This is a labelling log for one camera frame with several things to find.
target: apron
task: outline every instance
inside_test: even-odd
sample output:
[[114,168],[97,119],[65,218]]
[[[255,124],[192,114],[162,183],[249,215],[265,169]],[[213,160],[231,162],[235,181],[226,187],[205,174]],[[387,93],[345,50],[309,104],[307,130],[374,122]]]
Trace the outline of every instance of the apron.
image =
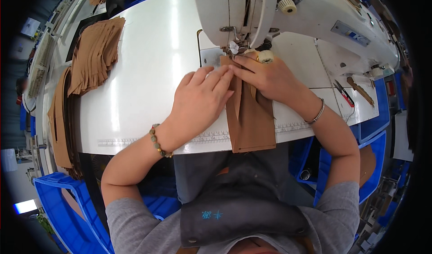
[[310,242],[307,219],[297,206],[279,200],[273,176],[253,154],[233,154],[227,168],[182,206],[180,230],[181,246],[191,248],[177,253],[196,253],[200,246],[257,233]]

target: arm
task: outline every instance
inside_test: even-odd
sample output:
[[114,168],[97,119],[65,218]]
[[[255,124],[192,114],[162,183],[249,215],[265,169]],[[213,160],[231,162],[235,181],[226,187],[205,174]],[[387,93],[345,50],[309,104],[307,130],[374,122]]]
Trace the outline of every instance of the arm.
[[[256,61],[257,53],[235,57],[235,62],[249,69],[229,66],[234,74],[254,85],[263,96],[283,103],[297,112],[305,121],[313,120],[321,109],[319,99],[309,88],[295,78],[285,63],[275,57],[269,64]],[[346,181],[360,180],[360,151],[353,133],[343,119],[329,107],[312,129],[321,145],[332,156],[326,189]]]
[[[233,91],[228,91],[233,77],[227,66],[212,71],[202,67],[186,74],[175,96],[171,114],[155,129],[161,149],[172,152],[208,128],[221,113]],[[101,181],[105,206],[129,197],[142,202],[136,184],[162,156],[147,134],[115,155]]]

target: red-handled scissors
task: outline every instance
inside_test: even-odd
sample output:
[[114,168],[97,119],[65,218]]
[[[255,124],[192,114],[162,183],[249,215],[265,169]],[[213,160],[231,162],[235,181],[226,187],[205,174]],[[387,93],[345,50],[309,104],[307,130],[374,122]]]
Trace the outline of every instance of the red-handled scissors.
[[336,81],[336,84],[333,83],[334,87],[336,87],[336,89],[339,91],[339,93],[348,102],[349,106],[350,107],[354,107],[354,101],[353,101],[353,99],[349,96],[349,94],[342,87],[342,85],[340,85],[340,83],[337,80],[335,80],[335,81]]

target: woman's left hand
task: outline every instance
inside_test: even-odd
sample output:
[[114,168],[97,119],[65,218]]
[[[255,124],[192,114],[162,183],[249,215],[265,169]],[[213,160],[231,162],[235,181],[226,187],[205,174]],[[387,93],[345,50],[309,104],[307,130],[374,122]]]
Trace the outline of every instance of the woman's left hand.
[[182,146],[207,129],[219,117],[229,91],[232,70],[228,66],[201,67],[181,80],[174,95],[171,114],[163,125],[170,128],[173,150]]

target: hand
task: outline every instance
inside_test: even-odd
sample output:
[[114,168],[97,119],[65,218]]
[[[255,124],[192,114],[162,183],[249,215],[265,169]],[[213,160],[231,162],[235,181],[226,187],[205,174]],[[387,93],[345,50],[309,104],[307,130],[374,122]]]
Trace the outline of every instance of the hand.
[[186,74],[177,87],[171,114],[164,122],[174,135],[174,149],[211,126],[234,93],[228,90],[234,76],[228,66],[213,69],[206,66]]
[[289,106],[306,121],[312,120],[314,115],[311,114],[315,114],[316,107],[319,111],[321,100],[295,78],[280,58],[275,56],[273,62],[262,64],[257,62],[257,57],[257,52],[235,57],[234,62],[248,70],[233,65],[229,68],[237,77],[259,89],[266,98]]

